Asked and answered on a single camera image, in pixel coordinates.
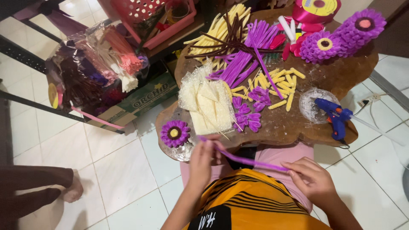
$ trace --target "pink basket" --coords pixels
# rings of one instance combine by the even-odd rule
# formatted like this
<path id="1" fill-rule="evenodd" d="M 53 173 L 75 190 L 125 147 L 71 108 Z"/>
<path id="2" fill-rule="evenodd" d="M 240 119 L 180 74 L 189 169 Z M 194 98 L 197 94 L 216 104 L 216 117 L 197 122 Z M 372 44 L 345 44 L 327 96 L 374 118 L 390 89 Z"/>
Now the pink basket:
<path id="1" fill-rule="evenodd" d="M 158 6 L 165 3 L 166 0 L 111 0 L 111 5 L 118 12 L 122 24 L 130 32 L 138 43 L 141 43 L 141 38 L 135 33 L 132 28 L 134 22 L 140 22 L 148 19 L 157 9 Z M 182 20 L 171 25 L 168 29 L 160 32 L 149 41 L 145 42 L 143 47 L 153 49 L 166 39 L 175 35 L 177 32 L 194 22 L 196 15 L 195 5 L 193 0 L 188 0 L 191 13 Z"/>

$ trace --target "hot glue gun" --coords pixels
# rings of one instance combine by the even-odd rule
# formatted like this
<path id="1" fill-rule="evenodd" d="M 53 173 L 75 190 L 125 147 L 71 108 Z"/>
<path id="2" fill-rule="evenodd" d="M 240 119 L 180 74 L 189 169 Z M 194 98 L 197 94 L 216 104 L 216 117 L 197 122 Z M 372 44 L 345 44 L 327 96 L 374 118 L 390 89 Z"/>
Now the hot glue gun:
<path id="1" fill-rule="evenodd" d="M 352 111 L 347 108 L 342 109 L 340 105 L 322 98 L 316 98 L 314 102 L 320 109 L 328 114 L 329 117 L 327 120 L 333 124 L 334 132 L 332 133 L 332 137 L 334 140 L 345 144 L 345 122 L 351 119 L 351 115 L 353 115 Z"/>

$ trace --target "foot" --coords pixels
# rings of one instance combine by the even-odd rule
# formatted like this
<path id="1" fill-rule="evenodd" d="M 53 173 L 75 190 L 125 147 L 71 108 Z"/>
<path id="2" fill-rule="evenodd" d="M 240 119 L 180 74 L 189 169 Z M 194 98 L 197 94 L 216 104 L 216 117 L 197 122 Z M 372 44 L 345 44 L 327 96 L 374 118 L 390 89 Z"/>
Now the foot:
<path id="1" fill-rule="evenodd" d="M 82 188 L 82 184 L 79 181 L 77 177 L 73 177 L 72 179 L 72 185 L 71 187 L 67 188 L 64 190 L 63 194 L 63 200 L 72 203 L 74 201 L 77 201 L 80 199 L 82 196 L 82 193 L 84 192 L 84 189 Z"/>

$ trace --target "brown pants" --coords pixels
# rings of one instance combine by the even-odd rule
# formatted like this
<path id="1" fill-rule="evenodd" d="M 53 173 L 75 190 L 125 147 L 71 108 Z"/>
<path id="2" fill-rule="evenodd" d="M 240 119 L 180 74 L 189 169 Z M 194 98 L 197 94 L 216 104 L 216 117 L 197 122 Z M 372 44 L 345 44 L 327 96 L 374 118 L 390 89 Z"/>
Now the brown pants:
<path id="1" fill-rule="evenodd" d="M 72 169 L 46 166 L 0 166 L 0 225 L 26 216 L 42 206 L 51 204 L 61 191 L 47 188 L 16 196 L 15 191 L 48 185 L 72 184 Z"/>

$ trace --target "cardboard box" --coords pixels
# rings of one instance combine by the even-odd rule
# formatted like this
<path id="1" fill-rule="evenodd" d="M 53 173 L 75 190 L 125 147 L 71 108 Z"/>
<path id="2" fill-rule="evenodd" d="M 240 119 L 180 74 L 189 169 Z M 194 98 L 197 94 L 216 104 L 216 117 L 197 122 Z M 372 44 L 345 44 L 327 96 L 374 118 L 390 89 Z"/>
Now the cardboard box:
<path id="1" fill-rule="evenodd" d="M 178 91 L 179 88 L 171 74 L 165 72 L 129 95 L 121 103 L 109 108 L 99 115 L 98 118 L 108 121 L 109 123 L 125 126 L 146 111 L 175 95 Z M 123 133 L 123 131 L 94 120 L 88 121 L 87 124 L 117 133 Z"/>

